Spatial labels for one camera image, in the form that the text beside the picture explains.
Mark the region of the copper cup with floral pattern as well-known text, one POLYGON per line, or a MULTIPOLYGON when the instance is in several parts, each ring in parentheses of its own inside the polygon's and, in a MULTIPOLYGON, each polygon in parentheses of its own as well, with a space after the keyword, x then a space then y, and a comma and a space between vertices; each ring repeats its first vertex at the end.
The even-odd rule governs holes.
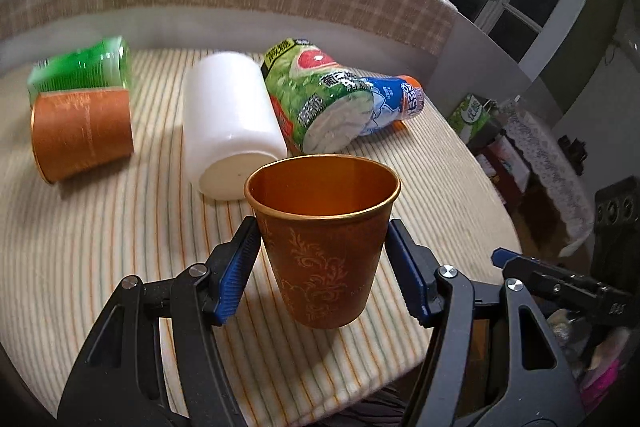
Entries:
POLYGON ((369 158, 282 159, 253 172, 244 194, 286 309, 311 329, 339 329, 366 306, 398 174, 369 158))

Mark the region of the copper cup lying sideways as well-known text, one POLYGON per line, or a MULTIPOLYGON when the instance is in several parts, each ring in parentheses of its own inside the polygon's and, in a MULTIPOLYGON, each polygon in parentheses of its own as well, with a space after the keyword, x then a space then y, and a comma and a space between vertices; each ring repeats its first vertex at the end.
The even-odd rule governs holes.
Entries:
POLYGON ((41 93, 30 114, 32 153, 42 179, 55 184, 134 153, 125 88, 41 93))

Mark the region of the white plastic cup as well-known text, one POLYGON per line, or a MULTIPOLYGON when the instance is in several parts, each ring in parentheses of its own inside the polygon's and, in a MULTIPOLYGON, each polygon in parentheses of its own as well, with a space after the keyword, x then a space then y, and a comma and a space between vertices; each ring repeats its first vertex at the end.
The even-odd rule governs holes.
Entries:
POLYGON ((288 156, 258 64, 217 52, 186 74, 182 103, 186 177, 215 200, 244 197, 258 168, 288 156))

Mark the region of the green grapefruit drink cup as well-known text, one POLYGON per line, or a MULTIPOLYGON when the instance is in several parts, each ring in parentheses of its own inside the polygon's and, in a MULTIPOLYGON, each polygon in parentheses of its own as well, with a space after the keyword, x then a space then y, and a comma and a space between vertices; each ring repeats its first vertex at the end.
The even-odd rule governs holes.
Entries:
POLYGON ((288 148, 295 154, 333 154, 369 122, 369 83, 305 39, 287 38, 264 55, 262 77, 288 148))

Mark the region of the black speaker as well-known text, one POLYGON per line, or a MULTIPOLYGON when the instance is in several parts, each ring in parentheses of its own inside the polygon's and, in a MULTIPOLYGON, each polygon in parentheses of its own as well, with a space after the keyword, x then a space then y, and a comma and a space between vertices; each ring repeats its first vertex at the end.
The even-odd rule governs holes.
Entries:
POLYGON ((590 275, 629 294, 639 292, 639 178, 628 176, 594 196, 590 275))

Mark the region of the white lace cloth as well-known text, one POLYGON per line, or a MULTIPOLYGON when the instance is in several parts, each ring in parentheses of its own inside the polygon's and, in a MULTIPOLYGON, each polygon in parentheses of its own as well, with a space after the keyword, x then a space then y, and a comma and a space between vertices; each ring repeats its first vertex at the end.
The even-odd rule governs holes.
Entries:
POLYGON ((503 130, 522 152, 558 210, 567 236, 559 257, 570 257, 588 239, 596 220, 596 210, 582 180, 549 128, 528 110, 509 106, 503 130))

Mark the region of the striped beige table mat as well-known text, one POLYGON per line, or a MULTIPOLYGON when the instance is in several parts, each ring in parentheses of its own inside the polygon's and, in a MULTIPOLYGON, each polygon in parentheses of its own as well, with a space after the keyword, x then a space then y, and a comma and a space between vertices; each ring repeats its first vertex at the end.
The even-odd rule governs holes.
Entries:
MULTIPOLYGON (((205 199, 186 179, 182 88, 203 57, 200 50, 134 52, 134 155, 56 185, 43 181, 32 156, 29 67, 1 77, 1 341, 49 411, 123 277, 174 277, 228 241, 250 213, 246 202, 205 199)), ((356 142, 352 153, 398 173, 393 214, 416 242, 472 280, 499 280, 491 254, 518 251, 518 236, 436 108, 356 142)), ((387 261, 356 321, 316 331, 292 319, 268 259, 259 257, 238 312, 216 339, 246 421, 303 426, 416 367, 430 332, 410 317, 387 261)))

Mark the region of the green box on side table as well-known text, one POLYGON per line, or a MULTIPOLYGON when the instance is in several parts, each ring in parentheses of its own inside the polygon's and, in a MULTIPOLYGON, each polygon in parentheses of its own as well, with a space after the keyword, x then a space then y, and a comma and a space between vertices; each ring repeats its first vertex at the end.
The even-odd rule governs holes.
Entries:
POLYGON ((491 98, 469 93, 447 117, 447 122, 462 142, 469 144, 480 129, 488 123, 495 106, 496 102, 491 98))

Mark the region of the blue white drink bottle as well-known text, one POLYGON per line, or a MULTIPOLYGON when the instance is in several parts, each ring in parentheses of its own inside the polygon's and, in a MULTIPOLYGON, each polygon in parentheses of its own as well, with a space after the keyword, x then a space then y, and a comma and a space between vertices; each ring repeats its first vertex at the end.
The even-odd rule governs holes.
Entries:
POLYGON ((425 93, 420 82, 411 76, 364 77, 363 80, 373 94, 373 108, 360 136, 378 132, 396 121, 416 117, 424 109, 425 93))

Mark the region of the green tissue pack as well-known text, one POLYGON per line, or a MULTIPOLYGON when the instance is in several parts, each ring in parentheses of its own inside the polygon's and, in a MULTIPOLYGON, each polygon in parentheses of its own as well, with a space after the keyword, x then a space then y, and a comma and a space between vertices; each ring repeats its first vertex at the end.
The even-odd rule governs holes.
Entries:
POLYGON ((46 58, 34 65, 27 79, 30 106, 41 93, 129 89, 131 85, 130 49, 122 36, 106 38, 94 46, 46 58))

